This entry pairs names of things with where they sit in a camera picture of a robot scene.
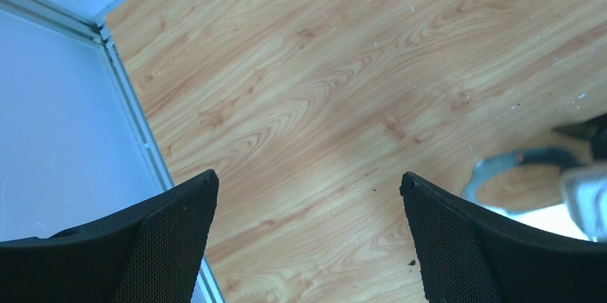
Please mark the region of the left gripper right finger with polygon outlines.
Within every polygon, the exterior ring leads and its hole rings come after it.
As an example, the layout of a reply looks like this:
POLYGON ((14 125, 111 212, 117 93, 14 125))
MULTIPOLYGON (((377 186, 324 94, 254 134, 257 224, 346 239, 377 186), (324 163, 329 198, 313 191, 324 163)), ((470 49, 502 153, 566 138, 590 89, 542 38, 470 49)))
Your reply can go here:
POLYGON ((408 172, 400 193, 430 302, 604 302, 606 245, 552 234, 408 172))

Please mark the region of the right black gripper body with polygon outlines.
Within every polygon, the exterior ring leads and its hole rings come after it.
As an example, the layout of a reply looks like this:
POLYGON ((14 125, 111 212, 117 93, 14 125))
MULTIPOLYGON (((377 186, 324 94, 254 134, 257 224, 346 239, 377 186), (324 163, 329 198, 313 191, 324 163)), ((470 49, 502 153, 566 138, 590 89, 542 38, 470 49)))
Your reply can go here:
POLYGON ((606 161, 606 113, 583 122, 559 125, 552 131, 587 142, 590 145, 592 159, 606 161))

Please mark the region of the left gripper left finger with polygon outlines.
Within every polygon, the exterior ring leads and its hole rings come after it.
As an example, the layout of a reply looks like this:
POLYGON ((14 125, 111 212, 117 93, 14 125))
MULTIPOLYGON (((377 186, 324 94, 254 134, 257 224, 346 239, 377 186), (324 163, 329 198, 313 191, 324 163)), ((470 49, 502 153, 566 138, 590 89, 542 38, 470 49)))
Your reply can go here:
POLYGON ((207 170, 60 231, 1 243, 3 302, 189 302, 218 200, 207 170))

